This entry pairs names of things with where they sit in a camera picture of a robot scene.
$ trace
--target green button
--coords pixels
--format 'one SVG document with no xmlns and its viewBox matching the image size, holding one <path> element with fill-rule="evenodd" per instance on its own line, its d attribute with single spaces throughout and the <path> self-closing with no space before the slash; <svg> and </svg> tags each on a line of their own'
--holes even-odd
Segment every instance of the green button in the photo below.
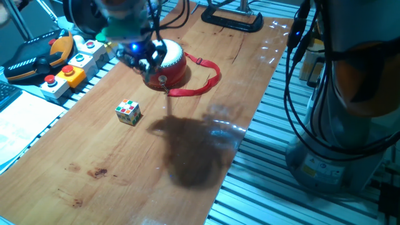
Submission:
<svg viewBox="0 0 400 225">
<path fill-rule="evenodd" d="M 81 54 L 77 55 L 75 58 L 76 58 L 76 61 L 78 61 L 78 62 L 83 61 L 83 55 L 81 55 Z"/>
<path fill-rule="evenodd" d="M 102 34 L 102 33 L 99 33 L 98 35 L 96 35 L 96 40 L 101 42 L 101 43 L 106 43 L 107 42 L 107 39 L 106 39 L 105 35 Z"/>
</svg>

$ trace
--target wooden tabletop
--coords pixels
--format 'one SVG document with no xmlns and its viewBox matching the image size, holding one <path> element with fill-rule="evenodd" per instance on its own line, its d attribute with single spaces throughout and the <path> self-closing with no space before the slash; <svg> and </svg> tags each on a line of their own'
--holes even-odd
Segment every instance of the wooden tabletop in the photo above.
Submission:
<svg viewBox="0 0 400 225">
<path fill-rule="evenodd" d="M 291 24 L 265 18 L 262 30 L 247 34 L 202 22 L 203 11 L 162 36 L 215 62 L 220 83 L 202 96 L 167 99 L 117 64 L 0 176 L 1 216 L 18 225 L 203 224 Z M 200 88 L 213 75 L 187 61 L 184 88 Z M 136 126 L 118 121 L 114 110 L 123 99 L 139 103 Z"/>
</svg>

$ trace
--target blue led light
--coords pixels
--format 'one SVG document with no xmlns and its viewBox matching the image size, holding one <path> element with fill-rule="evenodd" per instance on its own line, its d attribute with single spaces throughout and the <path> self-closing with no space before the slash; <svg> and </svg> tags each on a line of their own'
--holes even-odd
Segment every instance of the blue led light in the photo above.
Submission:
<svg viewBox="0 0 400 225">
<path fill-rule="evenodd" d="M 135 45 L 135 44 L 132 44 L 132 51 L 136 51 L 136 50 L 138 50 L 138 46 L 137 45 Z"/>
</svg>

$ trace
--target rubik's cube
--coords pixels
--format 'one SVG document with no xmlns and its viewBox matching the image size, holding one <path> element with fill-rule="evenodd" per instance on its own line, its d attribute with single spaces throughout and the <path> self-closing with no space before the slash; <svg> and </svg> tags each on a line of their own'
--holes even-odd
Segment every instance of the rubik's cube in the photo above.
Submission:
<svg viewBox="0 0 400 225">
<path fill-rule="evenodd" d="M 119 121 L 122 123 L 135 125 L 142 116 L 139 109 L 139 104 L 127 99 L 124 99 L 115 109 Z"/>
</svg>

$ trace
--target keyboard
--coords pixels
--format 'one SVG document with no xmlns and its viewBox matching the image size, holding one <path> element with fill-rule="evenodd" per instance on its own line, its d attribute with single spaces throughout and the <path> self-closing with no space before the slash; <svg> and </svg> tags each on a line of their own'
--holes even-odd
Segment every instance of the keyboard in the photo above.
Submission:
<svg viewBox="0 0 400 225">
<path fill-rule="evenodd" d="M 22 93 L 23 92 L 18 87 L 0 81 L 0 112 Z"/>
</svg>

